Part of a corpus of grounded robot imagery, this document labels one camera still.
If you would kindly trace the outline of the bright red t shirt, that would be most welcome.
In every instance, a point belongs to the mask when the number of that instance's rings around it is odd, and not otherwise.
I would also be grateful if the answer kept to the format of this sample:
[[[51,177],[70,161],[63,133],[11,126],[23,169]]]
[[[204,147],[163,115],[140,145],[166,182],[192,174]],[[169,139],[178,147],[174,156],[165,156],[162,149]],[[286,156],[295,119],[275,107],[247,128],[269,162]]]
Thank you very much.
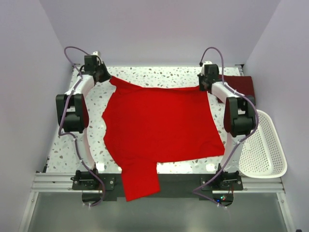
[[[102,118],[103,138],[121,168],[125,198],[160,191],[157,164],[224,154],[208,94],[198,87],[141,87],[112,77],[115,87]]]

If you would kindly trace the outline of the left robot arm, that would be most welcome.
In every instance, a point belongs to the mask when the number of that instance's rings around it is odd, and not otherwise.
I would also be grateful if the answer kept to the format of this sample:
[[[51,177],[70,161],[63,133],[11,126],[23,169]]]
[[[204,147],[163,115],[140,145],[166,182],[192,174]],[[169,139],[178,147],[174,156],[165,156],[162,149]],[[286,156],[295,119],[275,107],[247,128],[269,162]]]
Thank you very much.
[[[78,168],[72,178],[72,188],[105,191],[88,142],[89,114],[85,98],[97,83],[110,80],[111,75],[98,51],[85,55],[84,65],[77,71],[77,80],[73,86],[64,94],[56,96],[58,135],[70,135],[75,148]]]

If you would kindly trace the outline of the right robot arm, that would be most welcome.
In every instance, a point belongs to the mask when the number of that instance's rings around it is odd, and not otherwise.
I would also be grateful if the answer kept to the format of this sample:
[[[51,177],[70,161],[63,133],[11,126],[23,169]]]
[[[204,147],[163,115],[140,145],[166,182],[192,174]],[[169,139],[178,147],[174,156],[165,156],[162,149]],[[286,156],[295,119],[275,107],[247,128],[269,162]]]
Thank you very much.
[[[224,129],[227,133],[225,152],[216,174],[194,191],[215,186],[225,190],[239,181],[239,161],[244,142],[258,128],[259,117],[254,97],[245,96],[233,89],[224,77],[219,78],[216,64],[200,63],[199,89],[208,91],[225,104]]]

